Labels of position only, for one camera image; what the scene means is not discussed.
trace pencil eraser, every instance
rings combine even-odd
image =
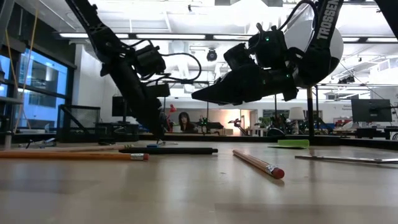
[[[158,147],[158,145],[157,144],[149,144],[149,145],[147,145],[147,147]]]
[[[275,168],[272,172],[271,172],[272,176],[274,176],[275,179],[282,179],[285,176],[285,172],[283,170],[281,170],[280,168]]]

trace black cable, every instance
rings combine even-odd
[[[376,93],[374,90],[372,90],[372,88],[368,87],[365,83],[361,82],[361,80],[358,79],[350,70],[348,70],[348,68],[346,68],[346,67],[343,65],[342,62],[340,62],[340,65],[343,66],[343,68],[344,68],[345,70],[347,70],[347,72],[349,72],[349,74],[352,75],[352,76],[353,76],[357,81],[359,81],[363,86],[365,86],[366,88],[368,88],[371,92],[373,92],[374,94],[376,94],[376,96],[380,97],[382,100],[385,100],[381,95],[379,95],[379,94]],[[393,108],[393,110],[394,110],[394,112],[395,112],[395,114],[396,114],[396,116],[397,116],[397,119],[398,119],[398,114],[397,114],[396,109]]]
[[[199,78],[199,76],[201,74],[201,64],[200,64],[199,60],[195,56],[193,56],[192,54],[183,53],[183,52],[182,53],[166,54],[166,55],[161,54],[161,56],[163,56],[163,57],[169,57],[169,56],[175,56],[175,55],[186,55],[186,56],[189,56],[189,57],[193,58],[197,62],[198,66],[199,66],[198,75],[195,78],[191,78],[191,79],[174,78],[174,77],[170,77],[170,75],[164,75],[164,76],[162,76],[160,78],[157,78],[155,80],[151,80],[149,82],[146,82],[146,85],[148,85],[148,84],[150,84],[152,82],[156,82],[157,83],[158,81],[160,81],[162,79],[165,79],[165,78],[168,78],[169,80],[179,81],[179,82],[192,82],[192,81],[195,81],[196,79]]]
[[[283,24],[281,25],[281,27],[278,28],[278,30],[282,30],[282,29],[287,25],[287,23],[292,19],[294,13],[295,13],[295,12],[299,9],[299,7],[300,7],[302,4],[304,4],[304,3],[309,4],[309,5],[311,6],[311,8],[312,8],[312,10],[313,10],[313,13],[314,13],[314,18],[313,18],[313,20],[315,21],[315,29],[318,28],[318,25],[319,25],[319,24],[318,24],[319,17],[318,17],[318,9],[317,9],[317,6],[315,5],[315,3],[314,3],[313,1],[310,1],[310,0],[302,0],[302,1],[298,2],[297,5],[293,8],[293,11],[290,13],[290,15],[289,15],[288,18],[286,19],[285,23],[283,23]]]

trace table surface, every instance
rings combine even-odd
[[[219,153],[158,155],[147,162],[2,159],[0,223],[397,223],[398,166],[294,159],[398,157],[394,151],[267,145],[179,142],[176,147]],[[233,149],[277,164],[285,177],[263,174]]]

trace ceiling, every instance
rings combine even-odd
[[[115,32],[155,32],[194,34],[255,34],[255,24],[261,22],[265,29],[279,26],[285,21],[294,4],[283,7],[268,7],[261,0],[240,0],[230,6],[218,6],[217,0],[89,0],[98,7],[101,20]],[[83,32],[80,23],[65,1],[16,0],[16,3],[34,13],[39,9],[39,18],[59,32]],[[347,4],[341,9],[337,28],[343,37],[383,36],[393,33],[385,18],[377,12],[375,4]],[[299,20],[307,20],[311,14],[303,14]],[[209,41],[155,41],[163,53],[184,51],[194,54],[206,71],[220,75],[226,72],[223,54],[236,42]],[[209,48],[218,54],[215,62],[206,59]],[[369,67],[377,65],[380,58],[398,55],[398,44],[345,44],[341,63],[346,68],[356,68],[358,74],[369,73]],[[168,72],[185,70],[195,73],[198,66],[194,60],[181,57],[167,58]],[[334,82],[346,69],[339,65],[326,80]]]

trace security camera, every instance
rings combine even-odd
[[[214,62],[215,60],[217,60],[216,50],[210,49],[209,52],[207,53],[207,61]]]

